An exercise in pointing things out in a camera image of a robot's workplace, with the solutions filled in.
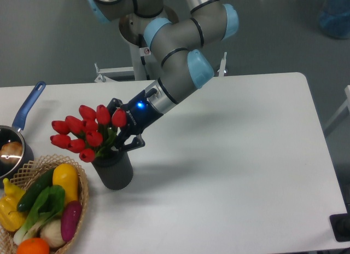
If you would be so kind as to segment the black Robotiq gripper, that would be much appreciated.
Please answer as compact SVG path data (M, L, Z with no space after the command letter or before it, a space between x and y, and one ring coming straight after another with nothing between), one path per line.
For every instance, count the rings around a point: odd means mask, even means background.
M145 146L141 133L163 116L148 100L154 94L155 89L143 90L126 104L117 98L112 98L107 105L109 114L114 114L118 108L126 112L127 125L122 128L114 141L117 151L128 152Z

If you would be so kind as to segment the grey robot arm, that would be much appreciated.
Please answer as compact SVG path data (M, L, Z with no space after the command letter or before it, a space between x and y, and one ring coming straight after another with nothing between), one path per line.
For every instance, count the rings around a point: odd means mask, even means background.
M200 50L234 35L239 28L238 14L231 4L220 0L186 0L191 17L174 23L168 18L164 0L87 1L103 22L128 20L131 37L150 50L163 71L128 103L117 106L126 113L126 122L114 147L130 151L144 146L141 133L145 128L214 76Z

